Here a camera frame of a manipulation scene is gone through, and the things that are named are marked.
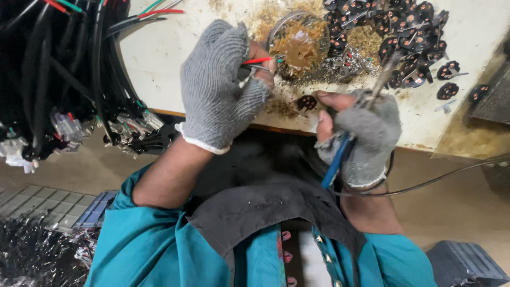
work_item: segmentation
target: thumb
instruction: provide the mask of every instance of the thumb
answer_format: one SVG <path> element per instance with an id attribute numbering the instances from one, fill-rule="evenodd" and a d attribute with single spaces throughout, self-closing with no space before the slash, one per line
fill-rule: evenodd
<path id="1" fill-rule="evenodd" d="M 333 136 L 333 119 L 325 111 L 319 112 L 319 124 L 317 125 L 317 141 L 325 142 Z"/>
<path id="2" fill-rule="evenodd" d="M 348 109 L 356 103 L 356 97 L 349 94 L 314 91 L 312 96 L 314 96 L 324 105 L 330 106 L 337 111 Z"/>

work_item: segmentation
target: metal pin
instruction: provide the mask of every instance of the metal pin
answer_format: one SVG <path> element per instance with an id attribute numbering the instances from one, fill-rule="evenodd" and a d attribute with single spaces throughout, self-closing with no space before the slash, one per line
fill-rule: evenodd
<path id="1" fill-rule="evenodd" d="M 266 70 L 266 71 L 270 71 L 269 68 L 266 68 L 266 67 L 262 67 L 262 66 L 259 66 L 259 65 L 247 65 L 248 67 L 252 67 L 252 68 L 257 68 L 257 69 L 262 69 L 262 70 Z"/>

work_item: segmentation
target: dirty table surface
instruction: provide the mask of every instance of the dirty table surface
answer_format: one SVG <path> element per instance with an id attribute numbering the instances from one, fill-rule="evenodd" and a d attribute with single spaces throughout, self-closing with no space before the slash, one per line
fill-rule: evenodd
<path id="1" fill-rule="evenodd" d="M 130 15 L 140 13 L 151 0 L 131 0 Z M 173 0 L 163 1 L 165 7 Z M 445 104 L 436 94 L 447 81 L 434 80 L 416 89 L 390 90 L 396 95 L 402 122 L 402 136 L 398 145 L 416 150 L 434 151 L 450 124 L 455 112 L 484 70 L 495 48 L 502 41 L 510 23 L 510 5 L 507 0 L 430 0 L 436 14 L 450 11 L 443 40 L 450 60 L 460 64 L 461 72 L 469 75 L 453 78 L 450 82 L 460 87 L 445 114 L 435 109 Z M 215 19 L 223 18 L 231 24 L 245 22 L 250 35 L 262 40 L 273 24 L 291 11 L 305 10 L 318 16 L 327 11 L 322 0 L 184 0 L 175 9 L 186 14 L 169 14 L 168 20 L 150 23 L 121 35 L 120 48 L 133 87 L 149 108 L 170 114 L 185 113 L 181 100 L 180 66 L 191 53 L 202 31 Z M 448 60 L 442 59 L 430 69 L 433 75 Z M 294 101 L 314 90 L 346 92 L 357 88 L 372 88 L 376 73 L 363 73 L 348 84 L 310 82 L 289 85 L 276 79 L 274 97 L 266 104 L 255 123 L 304 132 L 315 132 L 320 105 L 297 113 Z"/>

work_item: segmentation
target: hand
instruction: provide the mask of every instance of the hand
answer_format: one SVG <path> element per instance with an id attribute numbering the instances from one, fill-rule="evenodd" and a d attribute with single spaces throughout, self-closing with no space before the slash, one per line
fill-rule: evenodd
<path id="1" fill-rule="evenodd" d="M 269 57 L 248 39 L 246 27 L 214 21 L 202 34 L 181 70 L 186 121 L 176 125 L 183 138 L 215 154 L 227 152 L 253 121 L 274 87 L 275 61 L 266 61 L 243 86 L 238 70 L 248 59 Z"/>
<path id="2" fill-rule="evenodd" d="M 344 131 L 356 138 L 348 160 L 342 165 L 342 179 L 352 188 L 370 188 L 385 178 L 386 161 L 401 133 L 395 97 L 382 94 L 372 111 L 362 108 L 369 90 L 352 94 L 317 91 L 314 96 L 338 111 L 335 121 L 326 111 L 320 111 L 315 148 L 319 157 L 331 164 Z"/>

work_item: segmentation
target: floor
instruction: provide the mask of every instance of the floor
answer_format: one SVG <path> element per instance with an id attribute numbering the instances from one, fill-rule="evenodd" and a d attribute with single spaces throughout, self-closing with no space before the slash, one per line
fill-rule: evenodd
<path id="1" fill-rule="evenodd" d="M 103 147 L 96 133 L 77 153 L 52 155 L 34 174 L 0 163 L 0 185 L 35 184 L 72 192 L 97 195 L 117 189 L 135 170 L 156 156 L 122 153 Z M 391 191 L 421 183 L 461 168 L 465 162 L 398 149 L 389 179 Z M 489 189 L 480 168 L 454 175 L 422 189 L 393 198 L 406 234 L 424 250 L 440 240 L 480 244 L 505 272 L 510 274 L 510 188 L 508 194 Z"/>

